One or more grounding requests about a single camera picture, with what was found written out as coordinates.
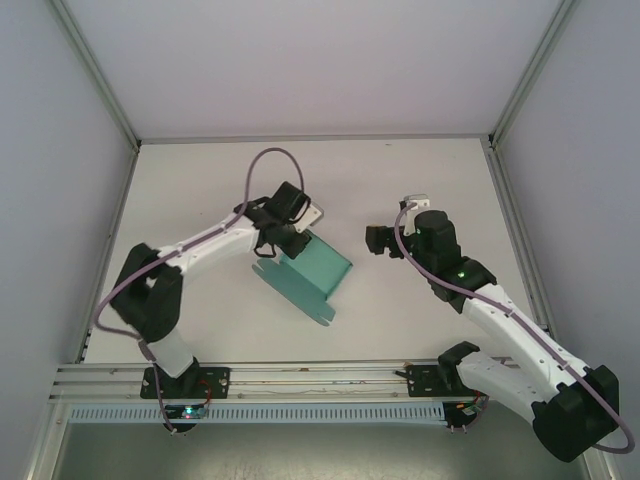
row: black mounting plate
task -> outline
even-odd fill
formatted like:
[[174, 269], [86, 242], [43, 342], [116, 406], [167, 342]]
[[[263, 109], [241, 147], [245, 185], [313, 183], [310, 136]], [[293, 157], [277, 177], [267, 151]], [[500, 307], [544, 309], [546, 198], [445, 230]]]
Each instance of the black mounting plate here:
[[449, 389], [438, 375], [438, 365], [406, 365], [396, 375], [407, 380], [410, 397], [476, 397], [476, 393], [467, 388]]
[[[184, 395], [179, 388], [171, 388], [169, 382], [163, 382], [163, 376], [160, 375], [160, 388], [162, 390], [162, 398], [171, 400], [176, 398], [189, 398], [194, 400], [206, 400], [208, 395], [208, 387], [211, 387], [211, 399], [219, 400], [227, 398], [229, 393], [229, 383], [231, 377], [231, 369], [227, 367], [199, 367], [195, 386]], [[144, 371], [142, 387], [140, 388], [140, 398], [145, 400], [157, 399], [156, 379], [153, 374], [153, 367], [149, 367]]]

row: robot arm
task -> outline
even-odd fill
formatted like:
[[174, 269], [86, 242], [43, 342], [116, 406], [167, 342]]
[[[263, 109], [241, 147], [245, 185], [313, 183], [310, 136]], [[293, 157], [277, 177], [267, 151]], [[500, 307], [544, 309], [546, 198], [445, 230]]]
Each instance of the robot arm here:
[[[388, 248], [392, 258], [403, 258], [403, 250], [409, 252], [436, 280], [507, 307], [505, 313], [485, 300], [471, 298], [427, 277], [438, 298], [500, 342], [520, 366], [519, 370], [505, 367], [477, 346], [463, 342], [438, 358], [443, 381], [450, 387], [464, 385], [482, 391], [502, 403], [531, 423], [543, 445], [563, 461], [572, 461], [614, 431], [616, 421], [567, 368], [579, 372], [617, 413], [616, 376], [605, 366], [593, 370], [567, 352], [513, 303], [491, 272], [463, 257], [453, 224], [444, 212], [428, 209], [426, 196], [406, 197], [401, 207], [406, 209], [408, 204], [413, 207], [407, 211], [407, 224], [400, 227], [403, 248], [396, 241], [393, 227], [370, 226], [366, 234], [369, 250], [382, 254]], [[517, 317], [522, 324], [510, 317]]]
[[[305, 230], [322, 218], [322, 211], [311, 199], [288, 182], [273, 197], [249, 202], [243, 216], [231, 224], [239, 211], [240, 207], [236, 207], [235, 213], [219, 224], [175, 245], [160, 249], [144, 243], [135, 246], [116, 282], [122, 283], [167, 253], [184, 250], [135, 280], [111, 301], [111, 306], [140, 334], [163, 376], [185, 383], [185, 390], [191, 387], [189, 379], [195, 378], [192, 373], [198, 368], [197, 360], [176, 328], [185, 286], [235, 255], [253, 251], [259, 256], [275, 256], [274, 248], [278, 247], [290, 258], [296, 258], [310, 241]], [[218, 235], [198, 242], [219, 230]], [[260, 253], [259, 249], [267, 245], [272, 253]]]

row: white wall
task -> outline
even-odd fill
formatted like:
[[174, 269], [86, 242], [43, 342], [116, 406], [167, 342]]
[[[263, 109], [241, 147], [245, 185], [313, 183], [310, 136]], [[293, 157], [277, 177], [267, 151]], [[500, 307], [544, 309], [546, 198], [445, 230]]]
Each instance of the white wall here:
[[43, 1], [0, 2], [0, 477], [72, 360], [129, 148]]
[[489, 133], [558, 0], [68, 0], [139, 137]]
[[[637, 0], [583, 1], [503, 157], [561, 340], [617, 374], [640, 436], [638, 25]], [[619, 461], [637, 472], [640, 452]]]

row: transparent green bracket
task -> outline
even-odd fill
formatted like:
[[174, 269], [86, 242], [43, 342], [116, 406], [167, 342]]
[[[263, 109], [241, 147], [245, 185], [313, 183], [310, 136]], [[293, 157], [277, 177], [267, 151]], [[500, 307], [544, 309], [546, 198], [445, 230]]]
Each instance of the transparent green bracket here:
[[279, 262], [261, 258], [253, 271], [313, 320], [328, 327], [336, 311], [327, 300], [353, 265], [309, 233], [311, 241], [295, 260], [286, 255], [280, 255]]

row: white table surface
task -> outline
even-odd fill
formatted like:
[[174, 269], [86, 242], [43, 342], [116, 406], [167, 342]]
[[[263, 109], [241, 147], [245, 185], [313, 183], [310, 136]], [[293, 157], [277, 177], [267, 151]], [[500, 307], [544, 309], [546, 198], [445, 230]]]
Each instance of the white table surface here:
[[[306, 192], [325, 210], [313, 231], [353, 262], [330, 298], [336, 317], [322, 327], [264, 283], [253, 254], [203, 274], [183, 294], [179, 329], [201, 362], [350, 361], [435, 358], [462, 340], [507, 355], [478, 327], [438, 300], [406, 261], [370, 254], [368, 224], [391, 225], [405, 195], [426, 193], [448, 213], [463, 254], [482, 262], [529, 313], [505, 222], [478, 139], [341, 140], [143, 146], [109, 265], [105, 295], [129, 250], [186, 239], [241, 202], [251, 159], [280, 146], [299, 160]], [[268, 154], [252, 198], [283, 180], [289, 160]], [[110, 307], [108, 325], [124, 324]], [[131, 339], [93, 330], [87, 363], [144, 359]]]

